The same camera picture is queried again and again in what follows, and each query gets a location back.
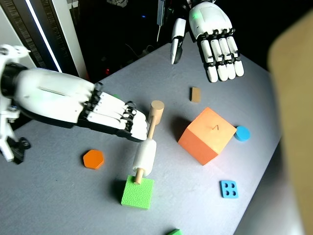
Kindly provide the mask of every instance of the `orange hexagon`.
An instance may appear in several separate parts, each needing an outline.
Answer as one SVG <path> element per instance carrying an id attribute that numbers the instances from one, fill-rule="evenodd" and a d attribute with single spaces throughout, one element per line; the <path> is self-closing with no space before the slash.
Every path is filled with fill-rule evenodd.
<path id="1" fill-rule="evenodd" d="M 86 168 L 99 169 L 104 163 L 104 157 L 99 150 L 90 150 L 83 157 L 84 165 Z"/>

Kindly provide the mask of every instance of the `blue circle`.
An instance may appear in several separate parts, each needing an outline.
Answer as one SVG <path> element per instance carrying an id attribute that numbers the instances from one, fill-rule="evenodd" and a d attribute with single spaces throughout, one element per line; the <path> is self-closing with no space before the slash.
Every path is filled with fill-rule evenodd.
<path id="1" fill-rule="evenodd" d="M 250 139 L 250 132 L 244 126 L 238 126 L 235 133 L 235 138 L 239 141 L 247 141 Z"/>

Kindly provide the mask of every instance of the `orange cube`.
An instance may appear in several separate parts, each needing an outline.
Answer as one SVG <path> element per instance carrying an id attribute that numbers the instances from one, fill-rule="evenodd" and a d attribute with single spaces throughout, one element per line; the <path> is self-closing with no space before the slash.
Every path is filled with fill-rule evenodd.
<path id="1" fill-rule="evenodd" d="M 205 165 L 221 153 L 235 132 L 235 127 L 206 108 L 186 128 L 178 143 Z"/>

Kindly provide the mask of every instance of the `table surface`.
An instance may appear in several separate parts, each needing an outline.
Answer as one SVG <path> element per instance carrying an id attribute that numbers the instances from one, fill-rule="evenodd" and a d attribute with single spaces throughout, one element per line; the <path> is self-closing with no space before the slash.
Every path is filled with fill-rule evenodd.
<path id="1" fill-rule="evenodd" d="M 243 56 L 243 77 L 210 83 L 189 36 L 180 62 L 171 66 L 169 57 L 167 44 L 102 81 L 106 92 L 133 100 L 146 115 L 151 101 L 165 103 L 148 176 L 155 181 L 150 209 L 120 204 L 127 175 L 134 175 L 138 143 L 31 121 L 16 131 L 32 144 L 25 161 L 0 158 L 1 234 L 165 235 L 174 228 L 185 235 L 234 233 L 280 140 L 269 73 Z M 200 104 L 189 101 L 193 86 L 201 88 Z M 202 166 L 177 140 L 205 107 L 247 127 L 251 138 L 232 138 Z M 105 154 L 99 170 L 83 166 L 89 149 Z M 239 198 L 222 198 L 220 180 L 236 181 Z"/>

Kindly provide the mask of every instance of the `robotic hand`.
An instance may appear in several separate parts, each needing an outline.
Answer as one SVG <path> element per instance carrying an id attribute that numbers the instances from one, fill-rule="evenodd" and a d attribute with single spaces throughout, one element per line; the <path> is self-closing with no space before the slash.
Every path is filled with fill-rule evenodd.
<path id="1" fill-rule="evenodd" d="M 52 125 L 77 125 L 136 142 L 146 140 L 146 117 L 133 102 L 102 92 L 102 84 L 50 70 L 28 70 L 17 64 L 27 54 L 24 47 L 0 46 L 0 149 L 8 161 L 15 154 L 7 138 L 17 140 L 7 122 L 17 119 L 19 110 Z M 19 110 L 12 110 L 11 99 Z"/>
<path id="2" fill-rule="evenodd" d="M 182 54 L 182 42 L 185 35 L 186 14 L 189 14 L 191 31 L 203 52 L 204 66 L 211 82 L 234 79 L 244 75 L 244 67 L 240 59 L 228 16 L 214 3 L 207 0 L 187 0 L 184 13 L 175 22 L 172 34 L 171 63 L 176 64 Z"/>

